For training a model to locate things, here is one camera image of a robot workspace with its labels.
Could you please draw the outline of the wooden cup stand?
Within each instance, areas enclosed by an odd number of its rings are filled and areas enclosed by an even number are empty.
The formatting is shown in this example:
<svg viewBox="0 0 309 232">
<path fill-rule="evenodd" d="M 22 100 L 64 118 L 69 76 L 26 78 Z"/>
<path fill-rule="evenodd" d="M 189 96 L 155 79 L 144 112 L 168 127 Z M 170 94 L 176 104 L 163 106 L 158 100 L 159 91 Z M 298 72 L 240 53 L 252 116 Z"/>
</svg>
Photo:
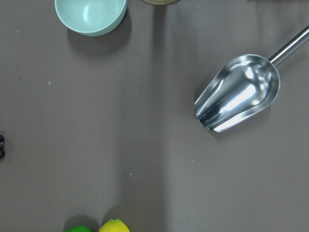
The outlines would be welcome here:
<svg viewBox="0 0 309 232">
<path fill-rule="evenodd" d="M 169 5 L 174 4 L 179 0 L 142 0 L 142 1 L 152 5 Z"/>
</svg>

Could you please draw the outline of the yellow lemon lower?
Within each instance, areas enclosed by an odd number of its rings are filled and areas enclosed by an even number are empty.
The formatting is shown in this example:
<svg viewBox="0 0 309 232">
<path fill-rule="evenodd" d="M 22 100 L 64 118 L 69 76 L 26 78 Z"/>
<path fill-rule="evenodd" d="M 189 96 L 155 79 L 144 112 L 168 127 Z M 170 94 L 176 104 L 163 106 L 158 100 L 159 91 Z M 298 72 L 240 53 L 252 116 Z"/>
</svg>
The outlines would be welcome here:
<svg viewBox="0 0 309 232">
<path fill-rule="evenodd" d="M 130 230 L 122 220 L 115 217 L 102 225 L 99 232 L 130 232 Z"/>
</svg>

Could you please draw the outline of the mint green bowl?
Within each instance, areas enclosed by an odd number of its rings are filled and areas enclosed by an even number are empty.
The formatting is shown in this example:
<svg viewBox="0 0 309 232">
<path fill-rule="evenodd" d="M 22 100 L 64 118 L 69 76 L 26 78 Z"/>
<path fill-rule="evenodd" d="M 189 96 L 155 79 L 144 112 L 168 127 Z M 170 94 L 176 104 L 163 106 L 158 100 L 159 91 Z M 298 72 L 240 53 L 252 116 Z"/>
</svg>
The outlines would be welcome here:
<svg viewBox="0 0 309 232">
<path fill-rule="evenodd" d="M 56 0 L 60 21 L 70 30 L 85 36 L 102 36 L 123 20 L 126 0 Z"/>
</svg>

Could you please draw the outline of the green lime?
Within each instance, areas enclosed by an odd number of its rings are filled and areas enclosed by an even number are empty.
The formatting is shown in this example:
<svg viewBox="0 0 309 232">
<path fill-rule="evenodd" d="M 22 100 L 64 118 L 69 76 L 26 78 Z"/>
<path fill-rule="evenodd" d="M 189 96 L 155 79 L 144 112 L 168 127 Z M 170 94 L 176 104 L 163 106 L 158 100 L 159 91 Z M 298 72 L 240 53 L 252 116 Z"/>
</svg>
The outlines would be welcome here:
<svg viewBox="0 0 309 232">
<path fill-rule="evenodd" d="M 92 232 L 88 227 L 79 225 L 65 229 L 63 232 Z"/>
</svg>

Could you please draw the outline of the metal ice scoop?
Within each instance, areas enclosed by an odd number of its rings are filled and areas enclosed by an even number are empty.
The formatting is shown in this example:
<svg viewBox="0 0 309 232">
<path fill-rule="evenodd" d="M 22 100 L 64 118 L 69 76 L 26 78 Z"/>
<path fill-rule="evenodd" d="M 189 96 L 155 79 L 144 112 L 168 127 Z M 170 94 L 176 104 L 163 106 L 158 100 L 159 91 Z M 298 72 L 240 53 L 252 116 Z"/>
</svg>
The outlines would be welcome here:
<svg viewBox="0 0 309 232">
<path fill-rule="evenodd" d="M 304 28 L 271 58 L 245 54 L 230 60 L 195 101 L 195 116 L 221 133 L 268 108 L 281 86 L 277 66 L 309 40 Z"/>
</svg>

